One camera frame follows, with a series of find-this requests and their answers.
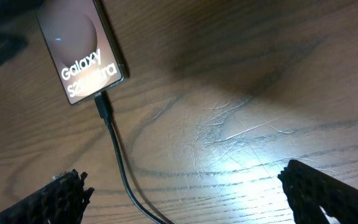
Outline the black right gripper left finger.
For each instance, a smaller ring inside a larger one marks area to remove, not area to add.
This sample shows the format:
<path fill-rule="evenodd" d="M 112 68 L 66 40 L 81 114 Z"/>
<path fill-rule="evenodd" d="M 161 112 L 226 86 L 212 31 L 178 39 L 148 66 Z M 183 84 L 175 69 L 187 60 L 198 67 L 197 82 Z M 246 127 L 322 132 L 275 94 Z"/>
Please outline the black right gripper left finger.
<path fill-rule="evenodd" d="M 80 224 L 94 188 L 72 170 L 0 212 L 0 224 Z"/>

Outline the bronze Galaxy smartphone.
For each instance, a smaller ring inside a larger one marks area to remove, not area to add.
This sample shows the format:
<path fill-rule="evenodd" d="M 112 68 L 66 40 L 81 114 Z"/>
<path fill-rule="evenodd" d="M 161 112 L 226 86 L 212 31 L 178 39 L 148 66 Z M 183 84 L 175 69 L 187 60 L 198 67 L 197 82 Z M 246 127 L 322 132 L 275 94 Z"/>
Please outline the bronze Galaxy smartphone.
<path fill-rule="evenodd" d="M 71 105 L 128 76 L 109 17 L 99 0 L 47 0 L 35 16 Z"/>

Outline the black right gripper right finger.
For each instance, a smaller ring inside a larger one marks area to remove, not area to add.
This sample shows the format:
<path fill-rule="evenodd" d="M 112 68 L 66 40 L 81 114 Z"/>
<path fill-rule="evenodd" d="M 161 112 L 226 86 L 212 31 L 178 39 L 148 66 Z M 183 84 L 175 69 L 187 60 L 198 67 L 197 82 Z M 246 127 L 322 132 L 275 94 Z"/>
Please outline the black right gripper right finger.
<path fill-rule="evenodd" d="M 278 179 L 295 223 L 358 223 L 358 189 L 294 159 Z"/>

